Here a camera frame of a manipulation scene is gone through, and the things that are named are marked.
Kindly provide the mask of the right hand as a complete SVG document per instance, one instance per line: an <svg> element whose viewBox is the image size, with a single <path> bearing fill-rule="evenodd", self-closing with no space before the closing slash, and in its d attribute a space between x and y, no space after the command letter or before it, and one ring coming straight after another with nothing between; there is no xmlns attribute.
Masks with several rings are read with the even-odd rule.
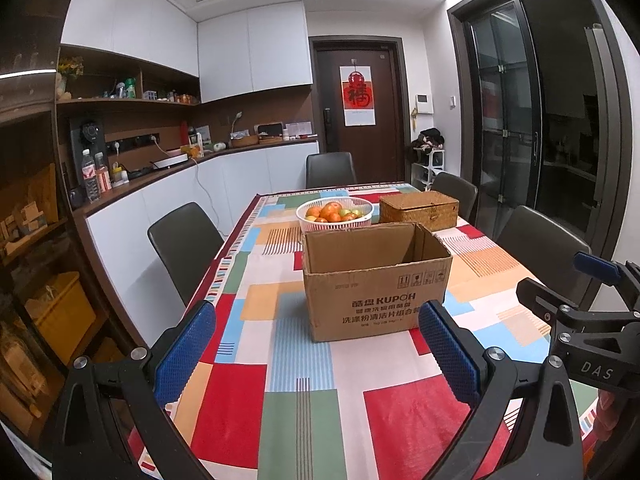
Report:
<svg viewBox="0 0 640 480"><path fill-rule="evenodd" d="M616 404L615 394L605 390L598 391L596 417L593 431L599 441L607 441L620 420L620 407Z"/></svg>

